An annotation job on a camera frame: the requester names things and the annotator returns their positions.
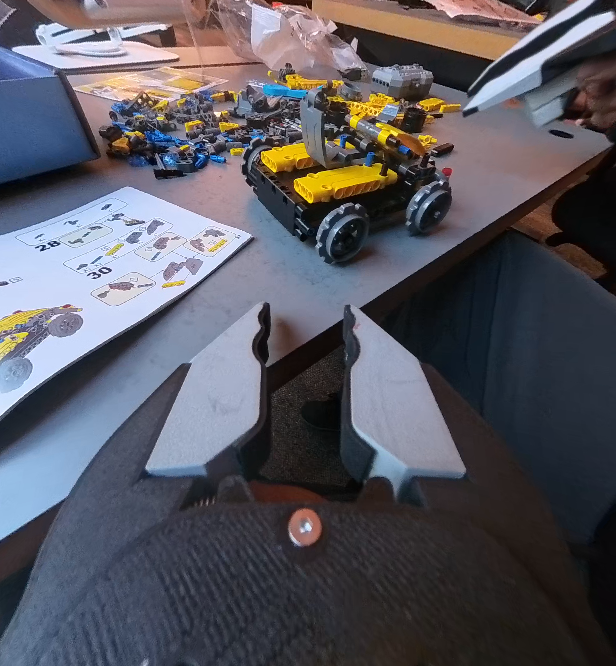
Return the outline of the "open instruction booklet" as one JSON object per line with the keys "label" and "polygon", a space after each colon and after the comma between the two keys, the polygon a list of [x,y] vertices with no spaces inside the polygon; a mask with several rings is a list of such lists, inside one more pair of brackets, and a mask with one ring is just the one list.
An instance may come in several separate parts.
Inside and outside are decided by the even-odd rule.
{"label": "open instruction booklet", "polygon": [[0,421],[253,239],[131,187],[0,235]]}

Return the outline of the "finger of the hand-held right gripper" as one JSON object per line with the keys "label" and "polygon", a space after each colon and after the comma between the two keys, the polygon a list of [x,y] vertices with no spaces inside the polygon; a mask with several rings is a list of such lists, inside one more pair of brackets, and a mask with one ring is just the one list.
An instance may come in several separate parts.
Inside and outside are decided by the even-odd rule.
{"label": "finger of the hand-held right gripper", "polygon": [[574,45],[616,18],[612,1],[575,1],[537,27],[487,68],[487,74],[502,74],[545,49]]}
{"label": "finger of the hand-held right gripper", "polygon": [[557,46],[547,48],[502,74],[487,74],[486,69],[467,92],[469,101],[462,109],[463,117],[484,111],[507,99],[540,87],[543,82],[544,63],[571,46],[561,51]]}

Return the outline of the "yellow sticker sheet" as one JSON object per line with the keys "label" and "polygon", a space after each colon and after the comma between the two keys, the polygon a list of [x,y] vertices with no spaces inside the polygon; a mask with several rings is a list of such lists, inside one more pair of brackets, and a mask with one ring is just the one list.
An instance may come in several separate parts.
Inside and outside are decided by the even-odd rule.
{"label": "yellow sticker sheet", "polygon": [[140,93],[161,101],[174,101],[190,93],[209,93],[227,83],[228,79],[206,75],[201,69],[185,71],[161,67],[111,76],[95,83],[74,86],[74,90],[113,102],[130,101]]}

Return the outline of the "paper sheet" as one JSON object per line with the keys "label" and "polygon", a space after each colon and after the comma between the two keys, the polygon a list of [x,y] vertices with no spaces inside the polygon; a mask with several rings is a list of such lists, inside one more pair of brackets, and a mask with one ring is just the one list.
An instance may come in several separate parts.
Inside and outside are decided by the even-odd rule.
{"label": "paper sheet", "polygon": [[451,19],[482,19],[487,21],[537,25],[544,19],[528,14],[502,1],[425,1]]}

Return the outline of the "person's black shoe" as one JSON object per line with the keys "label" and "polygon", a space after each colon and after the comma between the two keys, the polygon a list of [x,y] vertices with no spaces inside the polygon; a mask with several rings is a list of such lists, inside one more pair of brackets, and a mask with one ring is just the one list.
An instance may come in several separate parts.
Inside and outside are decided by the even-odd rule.
{"label": "person's black shoe", "polygon": [[313,429],[337,432],[341,427],[341,395],[329,394],[326,398],[306,401],[301,407],[301,417]]}

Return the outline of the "grey desk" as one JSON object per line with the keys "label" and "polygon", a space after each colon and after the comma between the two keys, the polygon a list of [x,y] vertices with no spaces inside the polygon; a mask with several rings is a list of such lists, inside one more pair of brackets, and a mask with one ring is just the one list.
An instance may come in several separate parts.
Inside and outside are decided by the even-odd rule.
{"label": "grey desk", "polygon": [[83,166],[0,186],[0,234],[18,231],[130,185],[255,239],[178,304],[89,354],[26,398],[0,424],[0,542],[18,530],[13,557],[35,552],[26,526],[62,501],[119,425],[179,364],[196,355],[254,304],[271,305],[269,377],[282,386],[329,353],[344,304],[372,315],[404,287],[419,287],[484,246],[593,167],[608,149],[598,133],[554,123],[537,129],[519,109],[497,106],[437,121],[454,143],[449,216],[426,238],[400,224],[374,234],[348,266],[328,266],[276,221],[243,181],[238,164],[207,166],[184,179],[102,157]]}

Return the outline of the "yellow brick toy vehicle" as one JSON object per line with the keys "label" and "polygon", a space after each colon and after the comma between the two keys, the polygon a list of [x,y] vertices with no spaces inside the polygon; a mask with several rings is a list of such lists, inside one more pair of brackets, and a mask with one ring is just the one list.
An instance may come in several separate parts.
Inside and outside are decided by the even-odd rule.
{"label": "yellow brick toy vehicle", "polygon": [[313,240],[322,261],[351,262],[371,230],[401,216],[412,237],[445,220],[451,172],[438,168],[432,138],[354,112],[324,86],[307,91],[299,111],[301,140],[253,139],[242,172],[272,217]]}

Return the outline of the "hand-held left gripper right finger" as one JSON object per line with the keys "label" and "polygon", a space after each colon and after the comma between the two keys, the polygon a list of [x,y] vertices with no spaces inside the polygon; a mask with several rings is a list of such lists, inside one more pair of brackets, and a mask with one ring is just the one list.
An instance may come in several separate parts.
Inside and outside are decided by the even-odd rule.
{"label": "hand-held left gripper right finger", "polygon": [[349,475],[360,484],[386,479],[396,499],[416,478],[466,478],[419,360],[349,304],[343,341],[340,455]]}

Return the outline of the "brown cardboard tray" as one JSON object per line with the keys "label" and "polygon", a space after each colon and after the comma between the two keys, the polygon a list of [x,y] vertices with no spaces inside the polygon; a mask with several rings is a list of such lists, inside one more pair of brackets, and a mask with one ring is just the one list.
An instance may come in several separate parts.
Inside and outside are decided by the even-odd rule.
{"label": "brown cardboard tray", "polygon": [[206,1],[29,1],[50,21],[71,29],[180,25],[204,18]]}

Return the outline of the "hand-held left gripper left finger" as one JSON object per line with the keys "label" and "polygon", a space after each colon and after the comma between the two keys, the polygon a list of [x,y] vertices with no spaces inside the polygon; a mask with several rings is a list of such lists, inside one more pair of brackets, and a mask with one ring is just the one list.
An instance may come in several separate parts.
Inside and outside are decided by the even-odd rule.
{"label": "hand-held left gripper left finger", "polygon": [[146,462],[163,478],[254,476],[271,451],[271,309],[255,304],[189,364]]}

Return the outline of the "wood-edged table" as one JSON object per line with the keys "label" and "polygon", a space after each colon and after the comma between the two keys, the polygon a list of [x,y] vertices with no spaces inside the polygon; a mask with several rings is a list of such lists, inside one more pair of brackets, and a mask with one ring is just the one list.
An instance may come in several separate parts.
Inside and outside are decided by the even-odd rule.
{"label": "wood-edged table", "polygon": [[393,1],[313,1],[325,21],[489,61],[510,49],[522,31],[451,19],[429,9],[403,9]]}

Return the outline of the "pile of small brick pieces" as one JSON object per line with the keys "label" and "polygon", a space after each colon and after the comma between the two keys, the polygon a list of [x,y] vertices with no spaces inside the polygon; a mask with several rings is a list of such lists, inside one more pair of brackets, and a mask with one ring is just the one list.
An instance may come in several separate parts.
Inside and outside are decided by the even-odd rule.
{"label": "pile of small brick pieces", "polygon": [[349,81],[307,79],[290,64],[280,75],[272,84],[251,80],[239,92],[204,91],[174,101],[140,93],[130,101],[112,104],[110,124],[100,127],[99,134],[108,144],[110,157],[155,164],[155,154],[160,154],[163,167],[192,172],[201,169],[207,158],[223,162],[223,153],[243,155],[255,138],[270,135],[281,144],[301,140],[300,102],[307,91],[320,86],[329,88],[337,101],[353,103],[354,112],[378,114],[410,134],[422,129],[425,121],[460,107],[438,98],[408,104],[405,99],[376,93],[364,102]]}

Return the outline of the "blue cardboard box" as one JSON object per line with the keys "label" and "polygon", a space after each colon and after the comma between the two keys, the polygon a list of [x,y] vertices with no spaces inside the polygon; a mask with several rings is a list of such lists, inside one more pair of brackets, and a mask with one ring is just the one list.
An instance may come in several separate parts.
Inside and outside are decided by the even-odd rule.
{"label": "blue cardboard box", "polygon": [[66,75],[0,46],[0,185],[99,157]]}

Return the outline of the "person's right hand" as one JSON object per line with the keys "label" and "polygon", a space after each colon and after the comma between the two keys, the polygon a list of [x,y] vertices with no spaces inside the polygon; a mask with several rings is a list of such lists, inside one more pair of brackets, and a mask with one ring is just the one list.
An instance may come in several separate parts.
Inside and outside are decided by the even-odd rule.
{"label": "person's right hand", "polygon": [[583,62],[567,123],[607,132],[616,124],[616,51]]}

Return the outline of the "grey brick battery box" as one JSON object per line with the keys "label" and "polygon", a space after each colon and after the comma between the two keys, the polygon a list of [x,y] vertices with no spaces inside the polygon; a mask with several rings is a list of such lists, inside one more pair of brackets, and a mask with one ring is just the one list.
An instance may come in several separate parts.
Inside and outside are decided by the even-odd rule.
{"label": "grey brick battery box", "polygon": [[429,98],[433,82],[433,72],[417,63],[396,64],[377,67],[370,78],[370,90],[372,93],[387,95],[394,99],[421,101]]}

